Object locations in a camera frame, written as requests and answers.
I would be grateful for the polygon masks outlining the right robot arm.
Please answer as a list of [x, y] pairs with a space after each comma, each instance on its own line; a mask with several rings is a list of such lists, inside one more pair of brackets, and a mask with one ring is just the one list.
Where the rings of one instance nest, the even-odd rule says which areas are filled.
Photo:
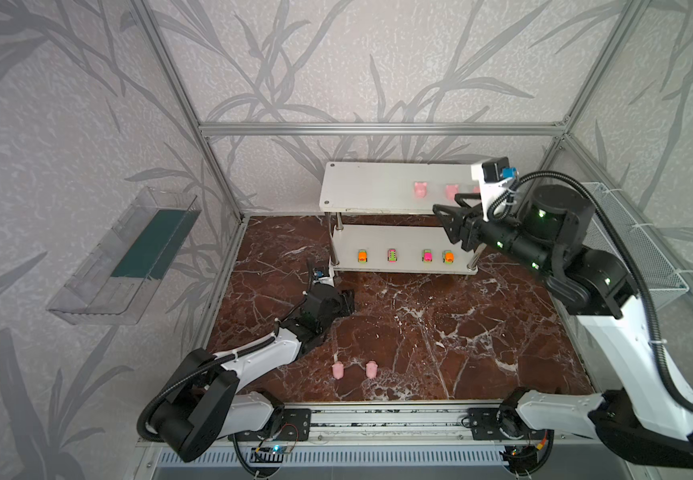
[[693, 388], [680, 374], [659, 331], [653, 298], [620, 238], [614, 250], [584, 244], [604, 212], [584, 186], [535, 190], [522, 217], [495, 202], [435, 205], [450, 242], [464, 250], [496, 248], [538, 275], [597, 342], [621, 387], [590, 395], [518, 388], [500, 407], [504, 432], [562, 431], [596, 439], [637, 465], [693, 469]]

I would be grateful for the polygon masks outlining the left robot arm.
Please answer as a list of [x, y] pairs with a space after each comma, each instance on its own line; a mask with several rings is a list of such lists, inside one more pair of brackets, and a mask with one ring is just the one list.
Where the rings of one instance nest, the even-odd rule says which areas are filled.
[[176, 368], [136, 420], [142, 440], [164, 443], [192, 462], [218, 439], [274, 428], [284, 405], [270, 394], [242, 390], [320, 347], [334, 322], [356, 311], [355, 292], [314, 282], [266, 336], [234, 350], [198, 348]]

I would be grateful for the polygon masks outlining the pink toy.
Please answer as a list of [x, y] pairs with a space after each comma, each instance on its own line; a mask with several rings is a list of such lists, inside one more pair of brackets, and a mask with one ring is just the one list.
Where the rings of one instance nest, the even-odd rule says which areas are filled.
[[448, 184], [446, 186], [446, 198], [450, 202], [454, 202], [456, 195], [459, 193], [459, 190], [460, 186], [458, 186], [458, 184]]
[[369, 379], [375, 379], [378, 377], [379, 366], [376, 361], [369, 361], [366, 364], [366, 376]]
[[414, 183], [414, 196], [419, 199], [426, 198], [428, 195], [428, 183], [427, 182], [415, 182]]
[[336, 361], [332, 364], [332, 377], [336, 380], [344, 378], [344, 364], [342, 362]]

